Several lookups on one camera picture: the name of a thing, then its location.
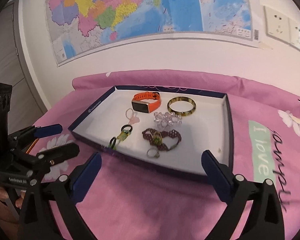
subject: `metal ring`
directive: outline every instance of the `metal ring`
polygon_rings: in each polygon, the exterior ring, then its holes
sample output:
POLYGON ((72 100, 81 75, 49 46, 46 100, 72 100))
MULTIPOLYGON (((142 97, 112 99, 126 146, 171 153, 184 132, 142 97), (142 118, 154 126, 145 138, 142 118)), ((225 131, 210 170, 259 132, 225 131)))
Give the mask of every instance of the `metal ring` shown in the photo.
POLYGON ((117 142, 117 138, 113 137, 109 142, 109 147, 113 149, 115 147, 115 143, 117 142))
POLYGON ((159 146, 162 144, 162 135, 159 131, 155 131, 152 135, 152 141, 154 145, 159 146))
POLYGON ((159 158, 160 157, 159 149, 156 147, 151 147, 149 150, 147 150, 147 157, 148 158, 159 158), (149 151, 151 151, 151 150, 157 150, 157 153, 154 156, 150 156, 149 151))
POLYGON ((122 126, 121 131, 123 131, 124 128, 126 128, 126 127, 130 127, 130 130, 128 132, 131 133, 132 132, 132 126, 130 124, 126 124, 126 125, 122 126))
POLYGON ((128 119, 130 120, 132 117, 134 117, 134 111, 133 111, 132 108, 128 108, 127 111, 126 111, 126 118, 128 118, 128 119), (128 111, 129 111, 129 110, 132 111, 132 116, 131 116, 130 118, 128 117, 128 111))

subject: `brown beaded bracelet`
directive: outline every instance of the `brown beaded bracelet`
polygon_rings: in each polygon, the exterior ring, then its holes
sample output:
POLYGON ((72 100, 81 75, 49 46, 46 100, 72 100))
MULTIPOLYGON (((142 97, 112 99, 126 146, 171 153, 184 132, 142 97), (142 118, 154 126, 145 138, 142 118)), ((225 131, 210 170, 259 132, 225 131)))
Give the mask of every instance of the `brown beaded bracelet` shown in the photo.
POLYGON ((159 132, 156 129, 148 128, 142 132, 142 136, 145 140, 148 140, 150 142, 150 145, 156 146, 159 151, 170 151, 178 146, 178 144, 181 142, 181 135, 176 130, 171 130, 169 132, 162 131, 159 132), (162 142, 162 138, 170 137, 170 138, 178 138, 178 141, 176 144, 172 145, 170 148, 162 142))

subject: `door frame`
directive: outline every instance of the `door frame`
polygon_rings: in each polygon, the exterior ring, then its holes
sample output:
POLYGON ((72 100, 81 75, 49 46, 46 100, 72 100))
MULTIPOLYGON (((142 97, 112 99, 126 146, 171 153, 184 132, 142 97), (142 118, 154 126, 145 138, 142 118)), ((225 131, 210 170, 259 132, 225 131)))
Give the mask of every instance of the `door frame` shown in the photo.
POLYGON ((5 5, 5 8, 13 5, 13 10, 12 10, 12 22, 13 22, 13 36, 14 36, 14 42, 16 45, 16 51, 19 59, 19 63, 21 66, 21 70, 23 72, 23 75, 25 77, 26 83, 30 89, 30 92, 32 96, 34 97, 34 100, 36 101, 38 107, 40 108, 41 112, 45 114, 48 110, 42 101, 38 90, 31 78, 31 74, 29 72, 28 65, 26 63, 25 55, 23 54, 23 49, 22 49, 22 44, 21 44, 21 38, 20 38, 20 31, 19 31, 19 0, 12 0, 8 2, 5 5))

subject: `pink blanket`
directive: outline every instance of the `pink blanket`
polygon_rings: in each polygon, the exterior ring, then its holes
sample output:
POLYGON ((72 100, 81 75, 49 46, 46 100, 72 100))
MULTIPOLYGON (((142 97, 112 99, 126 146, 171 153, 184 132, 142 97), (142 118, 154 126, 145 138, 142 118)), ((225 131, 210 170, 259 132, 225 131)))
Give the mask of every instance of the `pink blanket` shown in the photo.
MULTIPOLYGON (((60 123, 64 131, 40 139, 32 153, 74 140, 69 125, 114 85, 185 87, 227 93, 234 127, 234 168, 248 180, 271 178, 279 193, 285 235, 300 229, 300 97, 279 88, 238 77, 203 72, 141 70, 97 74, 73 80, 75 91, 35 125, 60 123)), ((46 180, 69 174, 94 150, 79 142, 80 154, 51 168, 46 180)), ((77 208, 99 240, 204 239, 226 205, 212 186, 148 171, 102 154, 102 168, 77 208)), ((57 223, 71 239, 56 204, 57 223)), ((239 237, 250 210, 246 206, 233 238, 239 237)))

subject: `bangle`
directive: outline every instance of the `bangle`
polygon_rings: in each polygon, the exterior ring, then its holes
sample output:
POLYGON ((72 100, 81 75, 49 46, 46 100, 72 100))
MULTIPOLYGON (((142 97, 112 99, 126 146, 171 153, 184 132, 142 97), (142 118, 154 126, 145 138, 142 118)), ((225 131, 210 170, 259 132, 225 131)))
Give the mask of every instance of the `bangle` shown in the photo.
POLYGON ((173 98, 171 99, 168 104, 167 104, 167 107, 168 107, 168 111, 171 113, 171 112, 174 112, 176 115, 181 115, 181 116, 187 116, 187 115, 191 115, 193 114, 193 112, 195 111, 196 109, 196 104, 195 102, 191 99, 191 98, 187 98, 187 97, 176 97, 176 98, 173 98), (178 111, 175 111, 173 109, 171 109, 171 104, 173 104, 174 102, 177 102, 177 101, 186 101, 186 102, 189 102, 193 108, 190 110, 190 111, 186 111, 186 112, 178 112, 178 111))

